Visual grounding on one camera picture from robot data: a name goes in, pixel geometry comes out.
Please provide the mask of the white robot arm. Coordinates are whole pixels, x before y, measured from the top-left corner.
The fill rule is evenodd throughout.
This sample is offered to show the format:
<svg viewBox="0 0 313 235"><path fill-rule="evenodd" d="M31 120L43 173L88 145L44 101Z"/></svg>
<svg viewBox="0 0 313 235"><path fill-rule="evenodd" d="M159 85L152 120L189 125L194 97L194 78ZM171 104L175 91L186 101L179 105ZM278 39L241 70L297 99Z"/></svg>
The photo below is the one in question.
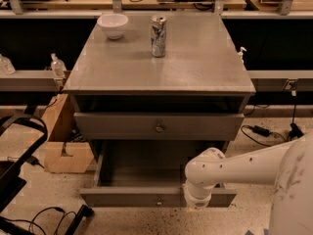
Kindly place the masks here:
<svg viewBox="0 0 313 235"><path fill-rule="evenodd" d="M269 235L313 235L313 136L231 158L208 148L185 166L184 198L193 208L208 206L220 183L274 187Z"/></svg>

